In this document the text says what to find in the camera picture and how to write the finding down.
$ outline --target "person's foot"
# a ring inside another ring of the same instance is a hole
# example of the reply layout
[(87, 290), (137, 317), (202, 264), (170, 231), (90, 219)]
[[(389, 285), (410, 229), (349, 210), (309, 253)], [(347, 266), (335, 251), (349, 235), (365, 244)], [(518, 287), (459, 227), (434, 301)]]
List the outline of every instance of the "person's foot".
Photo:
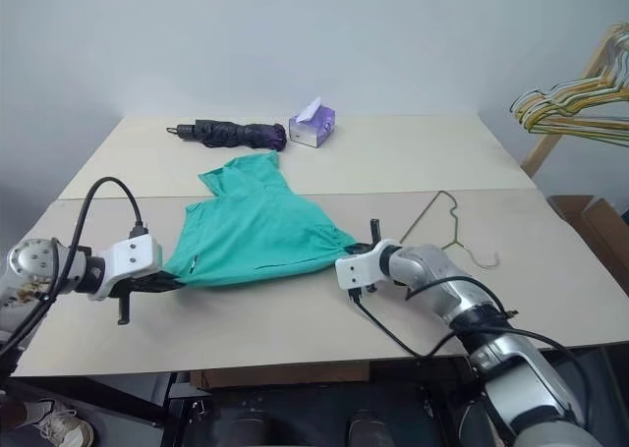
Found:
[(350, 419), (348, 447), (395, 447), (386, 424), (371, 411), (358, 411)]
[(245, 413), (232, 420), (227, 433), (219, 442), (221, 447), (249, 447), (265, 445), (268, 435), (268, 416), (262, 411)]
[(94, 430), (86, 420), (77, 417), (77, 411), (58, 400), (45, 400), (52, 403), (50, 411), (33, 424), (39, 434), (55, 447), (90, 447), (94, 441)]

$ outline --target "purple tissue box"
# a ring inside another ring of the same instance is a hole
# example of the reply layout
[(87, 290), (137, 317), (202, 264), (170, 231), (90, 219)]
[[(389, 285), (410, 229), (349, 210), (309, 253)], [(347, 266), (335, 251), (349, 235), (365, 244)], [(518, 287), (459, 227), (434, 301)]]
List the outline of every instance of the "purple tissue box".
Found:
[(327, 106), (319, 106), (310, 120), (297, 123), (297, 116), (290, 119), (288, 133), (294, 142), (319, 147), (334, 131), (336, 112)]

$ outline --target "black shoe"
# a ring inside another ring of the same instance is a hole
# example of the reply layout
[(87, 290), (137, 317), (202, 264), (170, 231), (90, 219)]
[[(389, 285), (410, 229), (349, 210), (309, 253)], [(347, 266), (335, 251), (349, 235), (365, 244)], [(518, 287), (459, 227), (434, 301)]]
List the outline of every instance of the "black shoe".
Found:
[(262, 411), (245, 413), (232, 420), (220, 447), (264, 445), (268, 435), (268, 416)]
[(347, 447), (395, 447), (388, 427), (371, 411), (355, 413), (347, 435)]

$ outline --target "teal shirt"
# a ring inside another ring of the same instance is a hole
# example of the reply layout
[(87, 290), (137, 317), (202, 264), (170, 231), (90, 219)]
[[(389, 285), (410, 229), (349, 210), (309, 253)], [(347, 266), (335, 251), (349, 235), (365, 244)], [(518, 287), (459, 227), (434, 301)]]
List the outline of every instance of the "teal shirt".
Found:
[(186, 207), (166, 271), (187, 285), (229, 285), (313, 272), (347, 255), (356, 241), (293, 194), (277, 164), (272, 151), (199, 175), (216, 198)]

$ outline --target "white wall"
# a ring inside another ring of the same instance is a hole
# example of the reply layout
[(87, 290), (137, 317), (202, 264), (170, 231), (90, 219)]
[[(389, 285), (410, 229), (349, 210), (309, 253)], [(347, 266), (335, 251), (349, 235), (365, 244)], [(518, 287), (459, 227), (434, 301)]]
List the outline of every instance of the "white wall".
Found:
[[(518, 159), (507, 113), (577, 77), (628, 0), (0, 0), (0, 251), (124, 115), (479, 111)], [(547, 193), (629, 205), (626, 149), (563, 140)]]

